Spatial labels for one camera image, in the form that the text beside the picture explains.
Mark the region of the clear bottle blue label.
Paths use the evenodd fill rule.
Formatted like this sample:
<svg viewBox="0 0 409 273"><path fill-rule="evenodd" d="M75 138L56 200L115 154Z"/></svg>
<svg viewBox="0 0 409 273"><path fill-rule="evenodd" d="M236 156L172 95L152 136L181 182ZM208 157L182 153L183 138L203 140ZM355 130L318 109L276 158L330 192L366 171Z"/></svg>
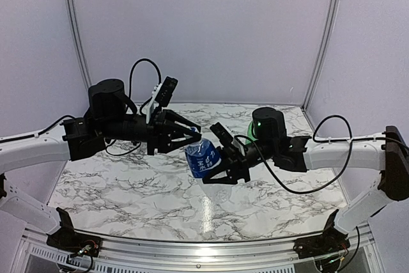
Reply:
<svg viewBox="0 0 409 273"><path fill-rule="evenodd" d="M202 138L185 148L185 157L192 176L196 179L201 190L214 203L227 202L231 197L232 189L228 185L217 183L205 184L202 179L221 163L221 157L213 143Z"/></svg>

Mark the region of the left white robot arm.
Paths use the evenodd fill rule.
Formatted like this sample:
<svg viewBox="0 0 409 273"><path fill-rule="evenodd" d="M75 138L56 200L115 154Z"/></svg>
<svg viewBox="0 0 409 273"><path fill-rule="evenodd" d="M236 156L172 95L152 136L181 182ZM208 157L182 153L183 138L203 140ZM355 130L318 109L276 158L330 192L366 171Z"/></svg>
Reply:
<svg viewBox="0 0 409 273"><path fill-rule="evenodd" d="M46 162L87 159L106 149L108 141L146 143L148 155L169 153L201 138L201 127L167 108L178 81L166 77L153 90L146 115L125 93L124 82L106 79L88 90L89 109L82 118L64 116L41 131L1 140L1 210L28 222L66 250L81 244L70 216L20 194L5 174Z"/></svg>

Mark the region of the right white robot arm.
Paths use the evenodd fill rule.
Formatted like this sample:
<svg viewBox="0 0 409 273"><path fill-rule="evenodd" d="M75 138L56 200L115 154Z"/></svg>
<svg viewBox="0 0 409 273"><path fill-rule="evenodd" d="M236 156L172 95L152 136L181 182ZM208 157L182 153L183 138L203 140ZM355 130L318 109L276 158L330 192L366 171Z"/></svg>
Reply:
<svg viewBox="0 0 409 273"><path fill-rule="evenodd" d="M305 173L322 168L347 167L374 169L380 177L346 207L327 220L316 246L329 253L360 223L367 221L394 201L408 199L408 146L395 126L372 136L320 138L287 135L282 112L260 107L252 113L252 137L247 144L238 142L220 123L211 126L219 139L221 162L203 178L205 184L236 185L250 180L250 168L272 159L285 171Z"/></svg>

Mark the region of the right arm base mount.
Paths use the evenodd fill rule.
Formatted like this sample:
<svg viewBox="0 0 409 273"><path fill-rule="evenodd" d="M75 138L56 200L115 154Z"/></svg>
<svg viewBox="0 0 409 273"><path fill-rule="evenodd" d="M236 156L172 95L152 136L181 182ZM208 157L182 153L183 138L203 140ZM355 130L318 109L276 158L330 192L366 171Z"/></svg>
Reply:
<svg viewBox="0 0 409 273"><path fill-rule="evenodd" d="M293 250L298 254L299 259L335 253L350 247L348 235L335 229L335 218L338 211L339 209L329 215L319 235L302 237L294 241Z"/></svg>

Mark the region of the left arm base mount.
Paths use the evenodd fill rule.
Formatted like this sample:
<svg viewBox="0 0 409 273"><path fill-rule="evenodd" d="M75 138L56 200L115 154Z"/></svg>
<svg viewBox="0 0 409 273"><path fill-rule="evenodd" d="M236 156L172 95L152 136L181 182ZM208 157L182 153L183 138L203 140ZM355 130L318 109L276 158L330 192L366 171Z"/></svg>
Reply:
<svg viewBox="0 0 409 273"><path fill-rule="evenodd" d="M56 208L56 212L59 217L57 230L47 234L47 245L71 252L74 256L86 254L96 258L100 252L102 239L75 231L69 213L59 207Z"/></svg>

